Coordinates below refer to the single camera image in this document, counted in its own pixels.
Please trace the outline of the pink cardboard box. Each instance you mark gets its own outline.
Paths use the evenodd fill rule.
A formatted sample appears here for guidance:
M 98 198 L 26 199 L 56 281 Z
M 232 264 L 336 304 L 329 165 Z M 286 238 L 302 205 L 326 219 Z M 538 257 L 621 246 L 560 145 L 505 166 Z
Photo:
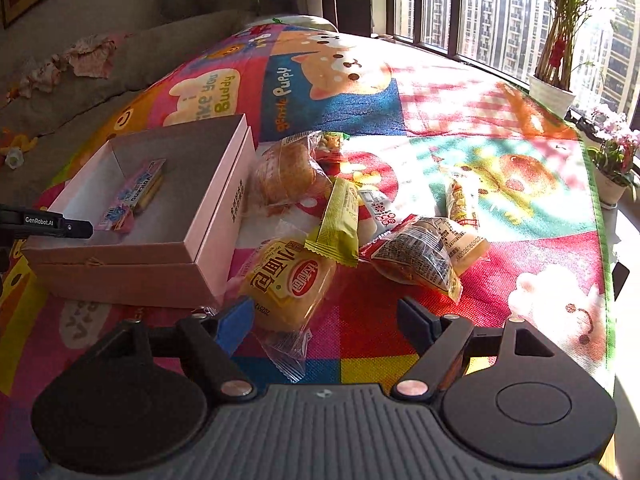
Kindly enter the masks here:
M 99 224 L 127 181 L 159 160 L 160 186 L 131 229 L 95 229 L 88 240 L 33 236 L 22 253 L 40 282 L 63 298 L 213 306 L 224 296 L 254 159 L 252 130 L 242 115 L 116 136 L 51 208 Z

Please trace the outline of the white red candy wrapper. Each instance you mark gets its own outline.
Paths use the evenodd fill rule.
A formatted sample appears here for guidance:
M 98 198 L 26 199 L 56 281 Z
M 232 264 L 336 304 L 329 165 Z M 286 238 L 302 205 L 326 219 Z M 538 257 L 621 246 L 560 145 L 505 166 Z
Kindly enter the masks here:
M 392 201 L 377 188 L 358 188 L 358 194 L 368 213 L 367 218 L 360 217 L 358 222 L 359 243 L 364 245 L 393 229 L 401 218 Z

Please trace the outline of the potted green palm plant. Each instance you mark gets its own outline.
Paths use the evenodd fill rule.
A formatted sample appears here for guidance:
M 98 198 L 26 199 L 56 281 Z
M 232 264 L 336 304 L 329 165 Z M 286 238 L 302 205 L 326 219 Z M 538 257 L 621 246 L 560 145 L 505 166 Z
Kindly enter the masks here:
M 548 0 L 551 25 L 533 76 L 529 77 L 529 94 L 563 118 L 573 103 L 570 91 L 574 50 L 578 30 L 602 6 L 600 0 Z

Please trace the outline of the pink floral baby clothes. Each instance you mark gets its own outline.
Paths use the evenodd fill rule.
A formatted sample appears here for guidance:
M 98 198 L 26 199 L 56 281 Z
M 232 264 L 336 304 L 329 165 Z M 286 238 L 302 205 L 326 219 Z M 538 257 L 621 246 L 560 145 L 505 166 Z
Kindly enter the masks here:
M 62 53 L 51 54 L 40 62 L 29 62 L 8 85 L 6 102 L 30 99 L 35 91 L 52 93 L 69 70 L 76 77 L 107 79 L 113 58 L 127 35 L 92 35 L 75 41 Z

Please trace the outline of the white pillow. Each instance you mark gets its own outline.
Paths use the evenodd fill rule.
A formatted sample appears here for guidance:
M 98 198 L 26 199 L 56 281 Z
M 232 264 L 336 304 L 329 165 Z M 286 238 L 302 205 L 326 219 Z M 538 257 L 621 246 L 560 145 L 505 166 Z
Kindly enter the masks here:
M 288 26 L 325 30 L 326 32 L 338 32 L 337 27 L 326 18 L 307 14 L 278 14 L 260 16 L 259 18 L 253 18 L 252 20 L 245 22 L 242 25 L 242 29 L 271 24 L 283 24 Z

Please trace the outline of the colourful cartoon play mat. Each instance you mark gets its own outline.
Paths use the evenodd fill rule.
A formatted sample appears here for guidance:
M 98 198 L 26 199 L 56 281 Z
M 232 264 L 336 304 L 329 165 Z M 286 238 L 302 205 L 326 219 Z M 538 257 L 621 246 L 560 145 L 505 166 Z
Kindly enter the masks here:
M 336 263 L 289 382 L 253 328 L 233 356 L 212 318 L 277 237 L 305 243 L 329 197 L 248 214 L 213 306 L 55 295 L 17 243 L 1 296 L 6 479 L 599 479 L 616 425 L 611 281 L 590 160 L 576 131 L 496 78 L 381 40 L 271 24 L 185 62 L 116 112 L 56 176 L 51 206 L 127 134 L 242 115 L 255 159 L 305 131 L 349 135 L 332 182 L 387 195 L 401 221 L 447 216 L 478 183 L 489 250 L 459 302 Z M 440 317 L 424 354 L 397 326 L 411 297 Z

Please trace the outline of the clear wrapped bread snack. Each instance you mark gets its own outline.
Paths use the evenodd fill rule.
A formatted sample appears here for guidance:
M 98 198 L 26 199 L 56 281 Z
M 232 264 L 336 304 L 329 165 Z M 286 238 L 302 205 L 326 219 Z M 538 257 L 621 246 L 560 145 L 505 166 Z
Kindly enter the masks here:
M 248 177 L 246 212 L 276 214 L 304 200 L 324 200 L 332 182 L 316 161 L 322 132 L 288 136 L 256 159 Z

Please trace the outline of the green snack bar wrapper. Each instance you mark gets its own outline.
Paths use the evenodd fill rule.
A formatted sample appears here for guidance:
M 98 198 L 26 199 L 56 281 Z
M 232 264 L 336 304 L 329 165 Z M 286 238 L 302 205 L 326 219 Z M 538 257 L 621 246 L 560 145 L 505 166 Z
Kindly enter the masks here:
M 352 181 L 335 178 L 320 224 L 306 237 L 310 252 L 343 266 L 359 261 L 358 192 Z

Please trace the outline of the green mixed snack packet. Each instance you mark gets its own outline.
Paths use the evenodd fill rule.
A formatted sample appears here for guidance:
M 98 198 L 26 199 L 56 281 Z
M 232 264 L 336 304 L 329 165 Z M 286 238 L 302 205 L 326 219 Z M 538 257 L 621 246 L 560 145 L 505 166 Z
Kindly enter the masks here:
M 345 146 L 349 135 L 338 131 L 320 131 L 314 147 L 314 160 L 319 164 L 341 164 L 347 162 Z

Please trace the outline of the yellow packaged small bread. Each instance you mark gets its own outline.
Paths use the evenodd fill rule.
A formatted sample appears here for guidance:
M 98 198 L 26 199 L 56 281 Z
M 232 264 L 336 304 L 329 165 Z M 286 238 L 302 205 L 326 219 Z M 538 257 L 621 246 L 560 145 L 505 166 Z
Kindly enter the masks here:
M 241 271 L 239 293 L 254 302 L 253 333 L 289 382 L 300 382 L 306 374 L 309 324 L 335 271 L 335 261 L 291 237 L 262 244 Z

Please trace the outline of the pink flowers in pot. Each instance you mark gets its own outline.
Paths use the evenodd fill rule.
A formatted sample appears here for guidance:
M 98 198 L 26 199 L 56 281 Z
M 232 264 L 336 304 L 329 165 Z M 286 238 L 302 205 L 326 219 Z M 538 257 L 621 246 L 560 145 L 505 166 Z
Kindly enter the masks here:
M 631 130 L 626 122 L 609 120 L 603 135 L 598 146 L 588 148 L 588 155 L 596 170 L 601 204 L 615 208 L 626 191 L 637 199 L 639 171 L 634 169 L 634 159 L 639 153 L 639 131 Z

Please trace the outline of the small yellow snack packet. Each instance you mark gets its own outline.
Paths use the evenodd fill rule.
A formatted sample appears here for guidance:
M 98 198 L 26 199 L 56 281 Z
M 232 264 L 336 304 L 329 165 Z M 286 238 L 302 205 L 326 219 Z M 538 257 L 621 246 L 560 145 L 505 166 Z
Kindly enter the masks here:
M 478 229 L 478 183 L 468 176 L 455 176 L 451 179 L 446 193 L 447 216 L 460 226 Z

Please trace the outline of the pink candy pack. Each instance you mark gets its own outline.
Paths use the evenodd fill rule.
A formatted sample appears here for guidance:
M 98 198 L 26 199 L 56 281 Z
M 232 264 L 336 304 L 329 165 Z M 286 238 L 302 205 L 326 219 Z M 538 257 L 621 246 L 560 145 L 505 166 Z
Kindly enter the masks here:
M 119 189 L 96 229 L 118 234 L 131 232 L 134 220 L 149 206 L 163 183 L 165 162 L 164 158 L 146 160 Z

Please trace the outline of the printed label bread package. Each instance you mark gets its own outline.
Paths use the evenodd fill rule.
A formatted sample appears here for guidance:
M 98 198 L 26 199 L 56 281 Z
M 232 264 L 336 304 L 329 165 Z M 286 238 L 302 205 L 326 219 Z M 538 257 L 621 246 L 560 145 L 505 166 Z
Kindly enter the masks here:
M 460 276 L 488 250 L 488 240 L 467 226 L 444 217 L 410 214 L 363 245 L 360 258 L 396 283 L 428 287 L 459 302 Z

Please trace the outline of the orange plush toy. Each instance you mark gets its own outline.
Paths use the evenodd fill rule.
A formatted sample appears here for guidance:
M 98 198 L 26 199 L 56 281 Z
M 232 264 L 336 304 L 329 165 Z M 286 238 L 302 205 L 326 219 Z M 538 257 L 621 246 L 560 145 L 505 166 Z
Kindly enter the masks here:
M 25 133 L 16 133 L 8 128 L 2 128 L 0 133 L 0 155 L 6 156 L 16 148 L 22 153 L 28 153 L 37 145 L 38 139 L 31 138 Z

